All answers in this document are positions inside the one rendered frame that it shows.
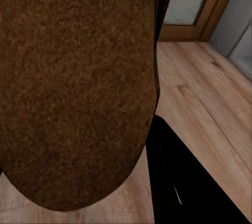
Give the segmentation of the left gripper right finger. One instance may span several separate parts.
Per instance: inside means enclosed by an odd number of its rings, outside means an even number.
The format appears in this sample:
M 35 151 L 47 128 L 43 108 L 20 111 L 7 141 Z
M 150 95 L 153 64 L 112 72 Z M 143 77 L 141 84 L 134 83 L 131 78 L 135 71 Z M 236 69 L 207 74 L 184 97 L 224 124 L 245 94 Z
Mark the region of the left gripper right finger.
M 158 115 L 145 144 L 155 224 L 251 224 Z

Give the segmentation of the sandal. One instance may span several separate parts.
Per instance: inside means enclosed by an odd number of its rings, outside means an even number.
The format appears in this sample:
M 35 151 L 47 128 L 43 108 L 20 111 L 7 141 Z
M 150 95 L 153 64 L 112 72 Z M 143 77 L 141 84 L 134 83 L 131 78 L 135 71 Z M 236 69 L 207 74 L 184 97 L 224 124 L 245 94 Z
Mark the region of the sandal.
M 0 0 L 0 166 L 33 203 L 79 210 L 137 164 L 160 98 L 170 0 Z

